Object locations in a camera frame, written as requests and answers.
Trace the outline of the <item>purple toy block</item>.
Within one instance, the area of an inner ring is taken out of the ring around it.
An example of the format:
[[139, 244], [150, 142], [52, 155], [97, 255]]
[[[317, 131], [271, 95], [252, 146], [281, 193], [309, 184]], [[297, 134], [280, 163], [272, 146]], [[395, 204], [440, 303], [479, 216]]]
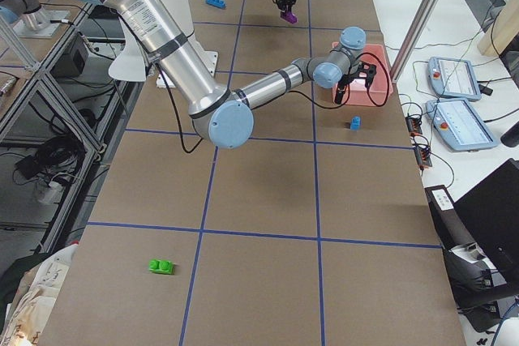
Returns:
[[284, 21], [291, 23], [291, 24], [296, 24], [298, 22], [297, 16], [294, 13], [292, 13], [291, 11], [282, 11], [280, 13], [280, 17]]

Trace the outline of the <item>small blue toy block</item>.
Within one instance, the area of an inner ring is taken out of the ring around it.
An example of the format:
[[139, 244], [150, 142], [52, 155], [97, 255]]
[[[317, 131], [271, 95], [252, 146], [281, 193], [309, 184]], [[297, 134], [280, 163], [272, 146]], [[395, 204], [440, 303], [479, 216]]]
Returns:
[[359, 130], [361, 127], [361, 118], [359, 116], [355, 116], [351, 119], [350, 129], [351, 130]]

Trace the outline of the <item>long blue toy block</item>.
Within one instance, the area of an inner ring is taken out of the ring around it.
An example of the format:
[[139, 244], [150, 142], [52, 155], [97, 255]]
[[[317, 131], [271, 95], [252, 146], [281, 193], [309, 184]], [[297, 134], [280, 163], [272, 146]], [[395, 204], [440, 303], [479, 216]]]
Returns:
[[225, 9], [226, 2], [225, 0], [205, 0], [205, 3], [209, 6], [216, 7], [218, 9]]

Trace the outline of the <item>green toy block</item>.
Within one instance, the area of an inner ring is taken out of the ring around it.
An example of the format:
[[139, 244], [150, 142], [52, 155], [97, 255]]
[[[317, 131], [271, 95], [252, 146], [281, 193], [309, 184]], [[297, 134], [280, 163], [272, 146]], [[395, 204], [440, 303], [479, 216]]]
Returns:
[[148, 270], [155, 274], [173, 275], [174, 268], [174, 263], [164, 259], [153, 258], [148, 263]]

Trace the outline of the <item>pink plastic box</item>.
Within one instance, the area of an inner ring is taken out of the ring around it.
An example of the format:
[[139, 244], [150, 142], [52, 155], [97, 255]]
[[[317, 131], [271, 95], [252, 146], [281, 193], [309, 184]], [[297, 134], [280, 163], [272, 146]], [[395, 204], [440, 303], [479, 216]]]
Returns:
[[341, 100], [336, 98], [337, 85], [332, 88], [332, 102], [335, 104], [379, 107], [388, 102], [393, 93], [392, 82], [388, 79], [386, 71], [388, 62], [385, 48], [379, 44], [366, 44], [360, 61], [366, 65], [374, 66], [373, 76], [361, 74], [360, 79], [353, 80], [343, 92], [339, 94]]

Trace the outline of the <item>upper teach pendant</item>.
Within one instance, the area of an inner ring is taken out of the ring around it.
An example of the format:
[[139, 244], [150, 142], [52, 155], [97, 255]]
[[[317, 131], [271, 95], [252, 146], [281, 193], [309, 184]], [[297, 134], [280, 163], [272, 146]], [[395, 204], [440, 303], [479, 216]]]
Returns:
[[481, 99], [474, 68], [469, 60], [431, 57], [427, 63], [428, 82], [439, 97]]

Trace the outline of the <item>teach pendant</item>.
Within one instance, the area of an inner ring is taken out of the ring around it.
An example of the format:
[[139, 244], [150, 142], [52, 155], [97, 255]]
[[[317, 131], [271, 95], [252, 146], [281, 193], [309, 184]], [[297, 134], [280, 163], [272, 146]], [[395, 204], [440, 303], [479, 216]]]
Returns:
[[499, 144], [466, 98], [429, 100], [426, 114], [438, 136], [454, 152], [487, 150]]
[[481, 99], [474, 68], [469, 60], [431, 57], [427, 63], [428, 82], [439, 97]]

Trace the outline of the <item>lower teach pendant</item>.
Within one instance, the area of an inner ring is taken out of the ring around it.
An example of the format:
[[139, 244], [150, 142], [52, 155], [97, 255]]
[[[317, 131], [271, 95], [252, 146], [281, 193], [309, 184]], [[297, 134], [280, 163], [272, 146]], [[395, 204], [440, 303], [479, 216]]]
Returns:
[[438, 136], [454, 152], [487, 150], [499, 144], [466, 98], [429, 100], [426, 114]]

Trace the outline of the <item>black monitor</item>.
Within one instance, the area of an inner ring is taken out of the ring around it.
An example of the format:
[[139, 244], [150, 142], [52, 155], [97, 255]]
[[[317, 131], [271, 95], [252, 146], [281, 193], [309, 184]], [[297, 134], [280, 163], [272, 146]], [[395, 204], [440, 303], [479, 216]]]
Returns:
[[506, 160], [454, 203], [464, 226], [507, 281], [518, 281], [518, 161]]

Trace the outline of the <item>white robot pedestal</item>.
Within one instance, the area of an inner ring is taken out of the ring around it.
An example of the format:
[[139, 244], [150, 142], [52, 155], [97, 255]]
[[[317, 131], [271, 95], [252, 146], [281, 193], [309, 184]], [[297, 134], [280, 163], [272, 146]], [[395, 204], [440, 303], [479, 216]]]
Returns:
[[[205, 50], [197, 41], [188, 0], [161, 1], [182, 32], [188, 37], [189, 42], [204, 62], [208, 71], [214, 74], [217, 67], [218, 53]], [[143, 82], [147, 78], [145, 67], [148, 64], [148, 59], [124, 22], [121, 21], [120, 24], [125, 37], [125, 45], [109, 66], [109, 77], [128, 82]]]

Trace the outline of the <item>aluminium frame post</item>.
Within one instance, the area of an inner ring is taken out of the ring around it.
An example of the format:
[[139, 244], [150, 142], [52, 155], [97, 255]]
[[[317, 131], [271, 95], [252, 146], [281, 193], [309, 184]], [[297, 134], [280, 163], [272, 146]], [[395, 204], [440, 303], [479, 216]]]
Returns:
[[410, 55], [415, 49], [415, 46], [418, 43], [418, 39], [422, 35], [427, 21], [429, 20], [431, 13], [435, 9], [435, 5], [438, 1], [439, 0], [421, 1], [390, 71], [390, 78], [394, 83], [396, 83], [401, 77], [405, 65], [409, 61]]

